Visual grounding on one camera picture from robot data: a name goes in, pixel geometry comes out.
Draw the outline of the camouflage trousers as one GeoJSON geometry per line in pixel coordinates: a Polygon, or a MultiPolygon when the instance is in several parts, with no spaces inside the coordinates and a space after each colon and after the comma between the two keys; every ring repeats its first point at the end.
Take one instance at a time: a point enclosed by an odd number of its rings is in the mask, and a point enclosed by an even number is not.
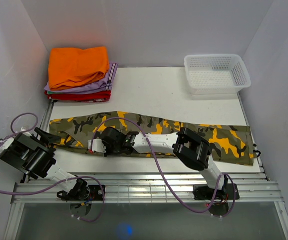
{"type": "Polygon", "coordinates": [[[147,134],[171,134],[187,127],[209,142],[215,161],[246,166],[254,163],[254,143],[249,126],[196,124],[110,111],[53,119],[49,122],[49,133],[59,137],[54,143],[57,148],[89,154],[88,142],[93,138],[98,139],[107,127],[113,127],[123,134],[139,129],[147,134]]]}

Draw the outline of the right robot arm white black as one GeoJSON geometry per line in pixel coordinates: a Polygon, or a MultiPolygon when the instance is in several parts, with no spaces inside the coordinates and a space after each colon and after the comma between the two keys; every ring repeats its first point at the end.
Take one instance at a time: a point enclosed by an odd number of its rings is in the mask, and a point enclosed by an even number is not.
{"type": "Polygon", "coordinates": [[[198,171],[206,185],[193,186],[194,199],[210,200],[217,203],[240,198],[236,184],[228,183],[228,177],[219,181],[221,171],[211,157],[211,147],[207,140],[187,127],[179,132],[167,134],[146,134],[129,132],[123,134],[113,127],[106,128],[97,144],[106,156],[120,154],[171,154],[176,156],[186,167],[198,171]]]}

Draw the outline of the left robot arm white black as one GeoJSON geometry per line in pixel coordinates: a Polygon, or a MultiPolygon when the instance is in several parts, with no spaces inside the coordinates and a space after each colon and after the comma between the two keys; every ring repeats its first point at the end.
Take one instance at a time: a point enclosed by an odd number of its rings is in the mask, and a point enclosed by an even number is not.
{"type": "Polygon", "coordinates": [[[21,132],[7,140],[0,140],[0,160],[27,176],[48,179],[58,184],[57,197],[63,201],[83,201],[90,197],[90,188],[83,179],[71,179],[74,175],[61,169],[56,162],[53,144],[58,136],[35,128],[37,136],[21,132]]]}

